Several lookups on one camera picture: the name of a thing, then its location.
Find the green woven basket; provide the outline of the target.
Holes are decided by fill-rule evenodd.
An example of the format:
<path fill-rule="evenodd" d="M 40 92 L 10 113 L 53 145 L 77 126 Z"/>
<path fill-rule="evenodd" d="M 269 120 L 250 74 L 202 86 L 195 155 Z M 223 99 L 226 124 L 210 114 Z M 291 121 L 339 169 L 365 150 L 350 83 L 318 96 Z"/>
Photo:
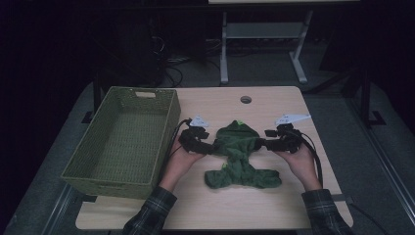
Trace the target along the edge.
<path fill-rule="evenodd" d="M 86 195 L 146 199 L 180 114 L 174 89 L 111 87 L 62 178 Z"/>

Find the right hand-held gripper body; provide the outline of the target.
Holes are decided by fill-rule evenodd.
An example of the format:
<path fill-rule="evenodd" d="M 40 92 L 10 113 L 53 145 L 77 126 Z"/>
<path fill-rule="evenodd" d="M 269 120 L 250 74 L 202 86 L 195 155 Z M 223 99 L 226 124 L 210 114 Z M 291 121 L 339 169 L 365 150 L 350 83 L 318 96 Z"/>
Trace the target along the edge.
<path fill-rule="evenodd" d="M 294 123 L 311 118 L 311 115 L 284 114 L 275 120 L 275 129 L 265 130 L 266 140 L 273 140 L 266 146 L 273 152 L 295 153 L 304 142 L 304 134 L 294 128 Z"/>

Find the black metal stand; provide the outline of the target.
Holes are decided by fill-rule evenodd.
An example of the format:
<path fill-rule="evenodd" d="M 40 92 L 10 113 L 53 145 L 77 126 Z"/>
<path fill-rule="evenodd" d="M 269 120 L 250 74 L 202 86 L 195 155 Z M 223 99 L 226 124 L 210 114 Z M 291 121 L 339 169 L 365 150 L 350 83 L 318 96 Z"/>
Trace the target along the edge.
<path fill-rule="evenodd" d="M 84 115 L 84 118 L 82 120 L 82 123 L 90 123 L 93 119 L 93 117 L 96 115 L 101 102 L 102 102 L 102 89 L 101 89 L 101 82 L 100 82 L 100 75 L 98 72 L 93 77 L 93 110 L 90 112 L 87 112 Z"/>
<path fill-rule="evenodd" d="M 361 74 L 360 118 L 367 128 L 374 125 L 385 125 L 386 122 L 378 111 L 370 110 L 371 81 L 367 69 Z"/>

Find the person's left hand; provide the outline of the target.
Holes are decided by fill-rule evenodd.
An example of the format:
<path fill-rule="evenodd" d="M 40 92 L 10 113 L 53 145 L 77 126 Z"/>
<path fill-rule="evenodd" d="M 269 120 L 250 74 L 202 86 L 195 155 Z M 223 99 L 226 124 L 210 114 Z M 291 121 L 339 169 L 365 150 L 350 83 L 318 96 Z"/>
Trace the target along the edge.
<path fill-rule="evenodd" d="M 196 161 L 203 157 L 203 154 L 187 152 L 182 148 L 178 139 L 175 139 L 159 186 L 172 193 L 179 180 L 189 171 Z"/>

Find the green pet garment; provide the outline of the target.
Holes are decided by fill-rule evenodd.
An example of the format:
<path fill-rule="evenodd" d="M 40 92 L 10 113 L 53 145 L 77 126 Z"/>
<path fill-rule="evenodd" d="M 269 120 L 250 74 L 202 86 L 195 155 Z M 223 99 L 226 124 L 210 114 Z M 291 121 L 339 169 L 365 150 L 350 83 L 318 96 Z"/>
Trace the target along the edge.
<path fill-rule="evenodd" d="M 205 172 L 205 184 L 210 189 L 230 185 L 249 186 L 258 189 L 277 188 L 282 184 L 275 169 L 256 169 L 250 164 L 250 155 L 258 150 L 259 134 L 238 120 L 217 130 L 213 142 L 214 156 L 225 157 L 219 170 Z"/>

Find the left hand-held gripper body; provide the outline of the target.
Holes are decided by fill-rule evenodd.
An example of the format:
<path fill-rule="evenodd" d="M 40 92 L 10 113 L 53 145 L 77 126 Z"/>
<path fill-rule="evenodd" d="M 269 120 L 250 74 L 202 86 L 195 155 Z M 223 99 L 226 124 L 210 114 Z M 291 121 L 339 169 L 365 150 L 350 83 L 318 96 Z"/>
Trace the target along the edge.
<path fill-rule="evenodd" d="M 204 149 L 204 140 L 209 136 L 209 133 L 206 131 L 208 123 L 201 116 L 187 118 L 184 120 L 184 123 L 188 128 L 181 132 L 179 143 L 187 152 L 198 153 L 199 150 Z"/>

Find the metal floor rail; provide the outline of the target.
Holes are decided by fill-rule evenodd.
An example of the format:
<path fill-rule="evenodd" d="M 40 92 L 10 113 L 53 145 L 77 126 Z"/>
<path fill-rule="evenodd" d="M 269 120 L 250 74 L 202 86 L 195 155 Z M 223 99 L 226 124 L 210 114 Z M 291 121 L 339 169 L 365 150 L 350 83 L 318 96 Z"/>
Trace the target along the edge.
<path fill-rule="evenodd" d="M 73 188 L 66 183 L 42 229 L 41 235 L 54 235 L 54 231 L 59 227 L 65 216 L 73 197 L 73 192 Z"/>
<path fill-rule="evenodd" d="M 379 159 L 382 171 L 390 182 L 390 186 L 395 192 L 399 202 L 401 203 L 401 206 L 407 214 L 407 217 L 415 227 L 415 198 L 410 194 L 400 175 L 396 171 L 396 168 L 392 164 L 390 156 L 385 150 L 384 145 L 379 141 L 375 132 L 373 131 L 374 126 L 386 126 L 386 122 L 377 111 L 373 112 L 373 119 L 365 118 L 361 111 L 363 106 L 358 107 L 356 103 L 351 99 L 346 99 L 346 104 L 351 109 L 353 116 L 356 118 L 356 121 L 362 128 L 372 149 L 375 151 L 376 156 Z"/>

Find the white metal stand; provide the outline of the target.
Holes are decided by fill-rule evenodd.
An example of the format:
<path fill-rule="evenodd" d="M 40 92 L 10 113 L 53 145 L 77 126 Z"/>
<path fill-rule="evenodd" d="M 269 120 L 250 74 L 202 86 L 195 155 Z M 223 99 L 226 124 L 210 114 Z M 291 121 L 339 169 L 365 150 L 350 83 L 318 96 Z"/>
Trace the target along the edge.
<path fill-rule="evenodd" d="M 300 52 L 308 33 L 312 11 L 305 14 L 302 22 L 288 23 L 231 23 L 228 14 L 222 13 L 221 53 L 219 59 L 220 83 L 229 82 L 227 63 L 227 41 L 229 39 L 296 39 L 297 47 L 289 52 L 291 63 L 300 84 L 307 78 L 300 63 Z"/>

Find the person's right hand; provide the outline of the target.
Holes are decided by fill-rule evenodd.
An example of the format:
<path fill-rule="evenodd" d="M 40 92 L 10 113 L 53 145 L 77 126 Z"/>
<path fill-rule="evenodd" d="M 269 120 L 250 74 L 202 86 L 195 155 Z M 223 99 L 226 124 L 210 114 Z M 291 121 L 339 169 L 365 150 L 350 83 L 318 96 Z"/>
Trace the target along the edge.
<path fill-rule="evenodd" d="M 287 162 L 291 172 L 300 181 L 305 191 L 320 190 L 322 188 L 317 177 L 312 154 L 304 144 L 301 144 L 300 148 L 293 154 L 277 152 L 277 155 Z"/>

